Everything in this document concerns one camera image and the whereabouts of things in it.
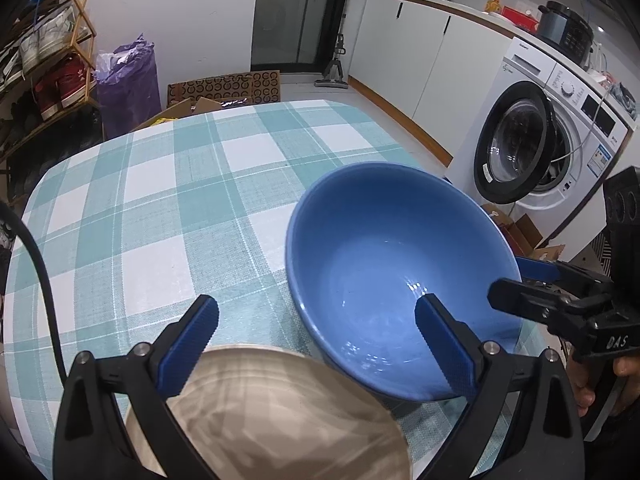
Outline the red box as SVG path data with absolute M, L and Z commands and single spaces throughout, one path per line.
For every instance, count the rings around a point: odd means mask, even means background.
M 530 12 L 523 13 L 519 10 L 511 8 L 510 6 L 504 6 L 501 14 L 504 18 L 513 23 L 516 27 L 526 30 L 530 34 L 534 34 L 537 31 L 539 22 L 533 17 Z

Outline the open cardboard box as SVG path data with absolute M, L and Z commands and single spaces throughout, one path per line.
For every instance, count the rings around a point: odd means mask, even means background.
M 151 127 L 152 125 L 159 124 L 160 122 L 216 112 L 217 110 L 222 110 L 222 105 L 217 101 L 206 98 L 199 98 L 197 101 L 185 99 L 177 104 L 167 107 L 166 110 L 163 110 L 157 115 L 149 118 L 146 122 L 142 122 L 142 124 L 134 128 L 134 131 Z

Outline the vacuum cleaner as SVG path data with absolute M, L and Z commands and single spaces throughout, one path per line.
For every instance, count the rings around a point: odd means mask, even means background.
M 339 32 L 336 37 L 336 44 L 333 58 L 326 66 L 322 77 L 314 82 L 316 88 L 347 89 L 348 83 L 345 80 L 342 65 L 342 56 L 346 53 L 344 46 L 344 35 Z

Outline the purple bag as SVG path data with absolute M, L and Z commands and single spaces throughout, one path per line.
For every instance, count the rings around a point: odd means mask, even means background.
M 143 35 L 99 53 L 94 79 L 106 140 L 130 133 L 162 110 L 154 44 Z

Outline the beige plate at bottom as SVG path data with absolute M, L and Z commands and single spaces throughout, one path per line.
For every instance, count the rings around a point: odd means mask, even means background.
M 254 344 L 204 352 L 171 414 L 221 479 L 409 479 L 389 411 L 309 356 Z

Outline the black glass door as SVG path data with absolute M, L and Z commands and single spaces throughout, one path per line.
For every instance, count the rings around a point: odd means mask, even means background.
M 253 70 L 320 73 L 332 58 L 346 0 L 256 0 Z

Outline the blue ceramic bowl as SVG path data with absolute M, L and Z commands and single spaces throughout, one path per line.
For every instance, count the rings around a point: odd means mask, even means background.
M 495 280 L 520 275 L 498 226 L 472 198 L 413 167 L 357 162 L 314 182 L 288 222 L 285 271 L 323 356 L 388 398 L 452 395 L 414 319 L 425 294 L 506 350 L 521 333 L 520 319 L 487 299 Z

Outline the black rice cooker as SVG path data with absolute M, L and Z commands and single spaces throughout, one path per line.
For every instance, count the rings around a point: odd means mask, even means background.
M 553 0 L 541 4 L 538 10 L 537 38 L 573 63 L 585 66 L 593 42 L 593 30 L 588 22 L 568 6 Z

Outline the white kitchen cabinet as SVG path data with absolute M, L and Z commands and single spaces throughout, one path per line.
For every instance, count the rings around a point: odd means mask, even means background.
M 349 83 L 448 166 L 514 29 L 444 0 L 366 0 Z

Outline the white washing machine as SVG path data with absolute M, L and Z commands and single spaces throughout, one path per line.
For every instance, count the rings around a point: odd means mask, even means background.
M 445 177 L 547 243 L 588 202 L 631 133 L 612 98 L 514 38 Z

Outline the patterned cardboard box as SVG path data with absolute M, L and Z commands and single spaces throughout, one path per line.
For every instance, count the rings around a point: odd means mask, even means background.
M 280 102 L 281 74 L 278 70 L 256 70 L 168 84 L 168 105 L 183 100 L 195 103 L 199 98 L 228 107 Z

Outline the teal checked tablecloth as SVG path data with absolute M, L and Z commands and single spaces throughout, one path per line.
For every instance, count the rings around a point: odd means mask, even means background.
M 66 361 L 121 356 L 201 294 L 216 344 L 318 354 L 284 270 L 306 188 L 353 162 L 414 158 L 358 108 L 326 100 L 223 110 L 145 128 L 49 169 L 23 222 L 53 292 Z

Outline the wooden shoe rack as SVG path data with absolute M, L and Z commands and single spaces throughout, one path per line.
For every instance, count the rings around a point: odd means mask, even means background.
M 1 196 L 24 204 L 52 164 L 44 138 L 98 107 L 89 0 L 42 0 L 1 41 Z

